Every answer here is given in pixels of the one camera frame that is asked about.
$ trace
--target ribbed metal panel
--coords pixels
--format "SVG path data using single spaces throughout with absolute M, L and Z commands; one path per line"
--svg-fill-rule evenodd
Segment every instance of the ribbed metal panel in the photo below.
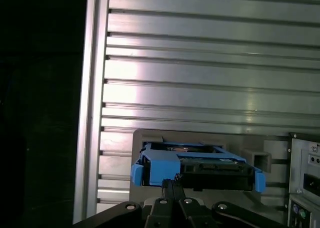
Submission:
M 108 1 L 98 114 L 106 182 L 129 180 L 139 128 L 319 133 L 320 0 Z M 283 182 L 286 165 L 275 168 L 268 179 Z M 112 204 L 126 191 L 97 193 Z

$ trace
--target port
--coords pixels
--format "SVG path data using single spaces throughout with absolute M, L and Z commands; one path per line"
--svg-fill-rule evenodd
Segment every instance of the port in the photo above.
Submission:
M 309 163 L 315 164 L 315 165 L 320 165 L 320 157 L 310 154 L 309 155 Z
M 298 207 L 296 204 L 293 205 L 292 209 L 293 209 L 293 211 L 294 211 L 296 214 L 298 214 L 298 212 L 299 212 L 299 207 Z
M 306 218 L 306 212 L 305 212 L 303 209 L 300 210 L 300 216 L 301 216 L 303 219 Z

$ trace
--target metal bolt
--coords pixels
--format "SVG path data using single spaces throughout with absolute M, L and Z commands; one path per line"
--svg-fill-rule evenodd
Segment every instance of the metal bolt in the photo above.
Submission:
M 126 206 L 126 208 L 127 208 L 127 209 L 134 209 L 134 208 L 135 208 L 135 206 L 134 206 L 134 205 L 132 205 L 132 204 L 129 204 L 129 205 L 127 205 L 127 206 Z
M 192 203 L 192 199 L 185 199 L 184 201 L 185 201 L 185 203 L 187 203 L 187 204 Z
M 228 206 L 226 206 L 225 204 L 220 204 L 220 205 L 218 205 L 218 207 L 220 209 L 228 209 Z

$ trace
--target black plastic part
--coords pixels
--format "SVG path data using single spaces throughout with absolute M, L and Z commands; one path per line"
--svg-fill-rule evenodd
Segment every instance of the black plastic part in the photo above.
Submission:
M 172 212 L 173 201 L 171 199 L 156 199 L 150 215 L 146 218 L 144 228 L 171 227 Z
M 320 179 L 310 174 L 304 174 L 303 188 L 320 196 Z
M 229 202 L 218 202 L 212 206 L 212 217 L 224 227 L 284 228 L 286 226 Z
M 232 160 L 222 162 L 215 159 L 183 159 L 180 174 L 174 178 L 184 188 L 224 189 L 252 191 L 255 182 L 254 169 L 244 163 Z
M 123 202 L 73 225 L 74 228 L 141 227 L 142 208 L 135 202 Z
M 212 227 L 218 228 L 217 223 L 212 218 L 211 211 L 204 205 L 199 205 L 193 198 L 185 198 L 179 201 L 180 208 L 184 217 L 181 227 Z
M 179 201 L 185 198 L 185 191 L 181 183 L 171 179 L 164 179 L 162 182 L 162 195 L 164 198 Z

